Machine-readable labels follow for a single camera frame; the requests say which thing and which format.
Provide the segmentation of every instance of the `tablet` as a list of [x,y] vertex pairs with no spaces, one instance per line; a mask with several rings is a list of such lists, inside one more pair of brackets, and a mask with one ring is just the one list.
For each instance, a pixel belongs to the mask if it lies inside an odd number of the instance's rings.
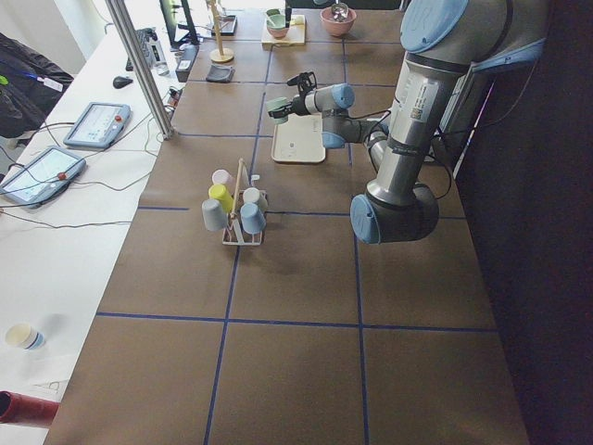
[[50,146],[17,174],[0,184],[0,193],[18,205],[37,208],[64,191],[86,166],[86,160]]
[[126,126],[130,115],[127,105],[91,102],[66,135],[64,144],[105,150]]

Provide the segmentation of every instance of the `dark panel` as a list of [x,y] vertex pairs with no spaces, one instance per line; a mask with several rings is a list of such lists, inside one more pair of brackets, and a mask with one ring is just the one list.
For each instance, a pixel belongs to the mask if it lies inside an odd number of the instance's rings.
[[[523,97],[458,177],[533,445],[593,443],[591,23],[588,0],[556,7]],[[528,71],[499,75],[483,122]]]

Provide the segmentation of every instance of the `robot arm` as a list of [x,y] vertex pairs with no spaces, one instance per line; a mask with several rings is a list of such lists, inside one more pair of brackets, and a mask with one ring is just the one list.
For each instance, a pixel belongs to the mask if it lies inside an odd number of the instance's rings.
[[[412,1],[401,26],[407,53],[388,133],[375,132],[374,123],[349,118],[354,95],[346,84],[305,94],[299,90],[298,100],[285,111],[320,112],[326,147],[368,141],[375,164],[380,164],[377,177],[350,207],[361,241],[413,241],[433,231],[438,205],[417,179],[457,80],[471,64],[493,68],[535,60],[547,16],[547,0]],[[270,114],[278,105],[268,103]]]

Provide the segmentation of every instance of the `brown table surface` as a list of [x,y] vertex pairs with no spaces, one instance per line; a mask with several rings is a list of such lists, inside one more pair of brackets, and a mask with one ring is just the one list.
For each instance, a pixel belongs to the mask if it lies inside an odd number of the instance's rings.
[[[239,14],[229,84],[205,82],[202,45],[46,445],[527,443],[455,187],[424,240],[367,246],[348,218],[363,146],[271,159],[263,103],[301,71],[351,83],[352,116],[391,106],[401,13],[360,11],[343,40],[296,13],[307,44],[271,50],[262,12]],[[270,199],[256,248],[202,221],[239,158]]]

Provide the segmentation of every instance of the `black mouse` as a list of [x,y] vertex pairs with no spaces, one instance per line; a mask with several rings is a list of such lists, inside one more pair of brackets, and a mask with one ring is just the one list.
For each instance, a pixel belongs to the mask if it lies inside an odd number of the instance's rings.
[[129,77],[118,76],[115,79],[113,79],[113,87],[119,90],[120,88],[123,88],[124,86],[129,85],[132,82],[133,80]]

